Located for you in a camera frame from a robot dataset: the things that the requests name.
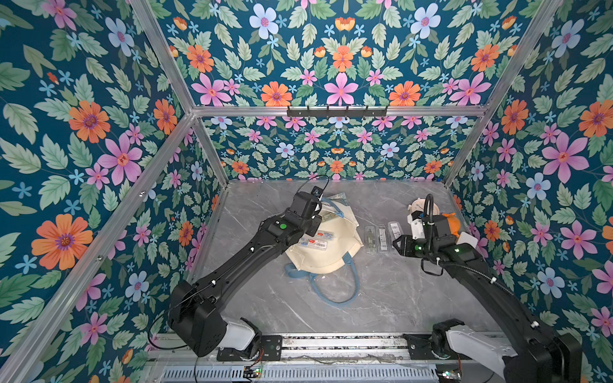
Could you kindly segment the clear compass set case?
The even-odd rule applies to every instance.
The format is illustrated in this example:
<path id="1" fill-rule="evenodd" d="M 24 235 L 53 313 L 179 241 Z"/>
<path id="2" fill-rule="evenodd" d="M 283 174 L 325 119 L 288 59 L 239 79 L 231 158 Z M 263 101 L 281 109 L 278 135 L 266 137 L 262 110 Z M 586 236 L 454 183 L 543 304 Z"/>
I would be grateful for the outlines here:
<path id="1" fill-rule="evenodd" d="M 368 254 L 396 252 L 393 242 L 404 234 L 400 223 L 395 221 L 390 221 L 386 225 L 367 225 L 363 231 Z"/>

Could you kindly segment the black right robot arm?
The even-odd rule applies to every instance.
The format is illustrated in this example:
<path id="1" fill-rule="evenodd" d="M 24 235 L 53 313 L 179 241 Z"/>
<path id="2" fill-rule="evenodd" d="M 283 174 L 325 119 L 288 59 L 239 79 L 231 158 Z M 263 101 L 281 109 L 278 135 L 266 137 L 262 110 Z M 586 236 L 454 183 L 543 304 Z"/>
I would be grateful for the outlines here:
<path id="1" fill-rule="evenodd" d="M 430 347 L 437 357 L 461 354 L 507 382 L 579 382 L 583 351 L 570 334 L 559 334 L 538 319 L 514 293 L 491 275 L 481 254 L 452 236 L 392 243 L 399 255 L 433 263 L 463 285 L 495 320 L 506 343 L 472 330 L 459 319 L 433 326 Z"/>

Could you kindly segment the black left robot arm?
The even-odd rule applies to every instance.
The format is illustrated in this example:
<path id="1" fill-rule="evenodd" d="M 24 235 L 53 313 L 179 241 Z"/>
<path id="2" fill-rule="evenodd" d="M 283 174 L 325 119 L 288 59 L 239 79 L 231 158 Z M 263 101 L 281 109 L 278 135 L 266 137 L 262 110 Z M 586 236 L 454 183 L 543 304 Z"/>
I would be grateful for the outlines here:
<path id="1" fill-rule="evenodd" d="M 195 282 L 172 290 L 169 326 L 185 345 L 204 357 L 218 348 L 234 349 L 252 359 L 260 351 L 261 331 L 247 319 L 231 322 L 222 312 L 236 292 L 263 267 L 277 259 L 322 223 L 323 189 L 298 191 L 283 213 L 262 221 L 244 247 L 223 265 Z"/>

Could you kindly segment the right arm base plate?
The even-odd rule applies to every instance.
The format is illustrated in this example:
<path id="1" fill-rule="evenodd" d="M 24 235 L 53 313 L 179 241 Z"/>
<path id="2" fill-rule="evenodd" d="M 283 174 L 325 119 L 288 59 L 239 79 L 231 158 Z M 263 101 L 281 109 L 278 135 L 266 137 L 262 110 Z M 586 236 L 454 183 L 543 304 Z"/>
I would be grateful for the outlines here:
<path id="1" fill-rule="evenodd" d="M 402 338 L 406 341 L 408 352 L 413 360 L 435 359 L 444 361 L 460 359 L 463 362 L 470 360 L 464 354 L 458 354 L 453 351 L 435 351 L 431 341 L 431 334 L 402 334 Z"/>

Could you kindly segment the cream canvas tote bag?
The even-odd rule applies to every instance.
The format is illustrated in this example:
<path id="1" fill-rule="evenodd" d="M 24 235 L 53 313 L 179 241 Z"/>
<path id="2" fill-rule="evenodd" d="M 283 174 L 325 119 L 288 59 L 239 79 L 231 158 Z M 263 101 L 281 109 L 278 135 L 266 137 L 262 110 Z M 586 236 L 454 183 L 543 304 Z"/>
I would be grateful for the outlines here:
<path id="1" fill-rule="evenodd" d="M 322 223 L 316 232 L 304 235 L 297 244 L 287 250 L 290 263 L 284 267 L 290 279 L 307 279 L 311 289 L 324 303 L 343 307 L 352 303 L 360 291 L 360 278 L 354 257 L 363 248 L 359 237 L 359 222 L 347 199 L 340 192 L 322 199 Z M 332 274 L 344 267 L 351 269 L 354 292 L 348 299 L 336 302 L 321 292 L 317 278 Z"/>

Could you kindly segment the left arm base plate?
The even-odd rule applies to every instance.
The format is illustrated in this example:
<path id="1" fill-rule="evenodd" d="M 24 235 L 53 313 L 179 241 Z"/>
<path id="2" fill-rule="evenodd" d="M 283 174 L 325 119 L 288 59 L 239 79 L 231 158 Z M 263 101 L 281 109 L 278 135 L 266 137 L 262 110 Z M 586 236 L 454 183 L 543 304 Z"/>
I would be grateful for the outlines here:
<path id="1" fill-rule="evenodd" d="M 284 339 L 281 335 L 257 335 L 243 350 L 220 348 L 217 362 L 278 362 Z"/>

